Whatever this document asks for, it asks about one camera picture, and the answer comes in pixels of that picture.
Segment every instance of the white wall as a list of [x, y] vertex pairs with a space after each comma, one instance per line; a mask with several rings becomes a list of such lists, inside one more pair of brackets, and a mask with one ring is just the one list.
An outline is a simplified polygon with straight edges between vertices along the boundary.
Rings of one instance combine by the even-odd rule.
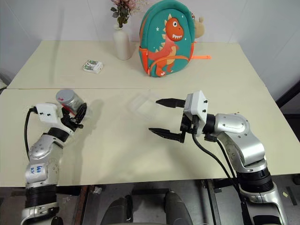
[[[40, 40], [112, 39], [110, 0], [0, 1], [0, 73], [10, 78]], [[204, 16], [201, 41], [240, 43], [274, 99], [300, 80], [299, 0], [181, 2], [196, 16]], [[142, 17], [143, 13], [133, 15], [126, 25], [131, 40], [138, 40]]]

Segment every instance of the plush toy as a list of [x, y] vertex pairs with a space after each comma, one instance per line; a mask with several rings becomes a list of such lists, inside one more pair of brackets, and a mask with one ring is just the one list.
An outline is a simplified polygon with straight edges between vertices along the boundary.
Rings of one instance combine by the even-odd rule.
[[199, 38], [204, 34], [203, 17], [199, 17], [199, 21], [194, 20], [195, 24], [195, 38]]

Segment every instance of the white vase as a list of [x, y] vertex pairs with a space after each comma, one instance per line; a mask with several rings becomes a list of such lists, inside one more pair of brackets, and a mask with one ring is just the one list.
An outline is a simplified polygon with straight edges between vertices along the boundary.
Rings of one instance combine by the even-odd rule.
[[117, 57], [120, 60], [128, 60], [131, 57], [128, 34], [118, 24], [114, 28], [113, 40]]

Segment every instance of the dinosaur backpack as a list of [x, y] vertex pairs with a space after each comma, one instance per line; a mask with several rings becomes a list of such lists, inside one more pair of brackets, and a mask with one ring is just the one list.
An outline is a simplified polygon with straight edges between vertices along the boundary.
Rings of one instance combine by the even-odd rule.
[[140, 27], [139, 54], [149, 76], [161, 77], [183, 69], [194, 51], [195, 26], [189, 9], [163, 0], [146, 12]]

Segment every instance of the orange zipper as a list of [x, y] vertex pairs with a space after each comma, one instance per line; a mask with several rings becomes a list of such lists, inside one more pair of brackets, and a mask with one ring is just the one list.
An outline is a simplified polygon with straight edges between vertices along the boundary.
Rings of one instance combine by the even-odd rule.
[[152, 71], [152, 68], [154, 67], [154, 65], [156, 65], [158, 62], [163, 61], [163, 60], [187, 60], [188, 61], [188, 57], [185, 57], [182, 55], [175, 55], [175, 56], [166, 56], [166, 57], [162, 57], [158, 60], [155, 60], [148, 69], [148, 75], [151, 74], [151, 71]]

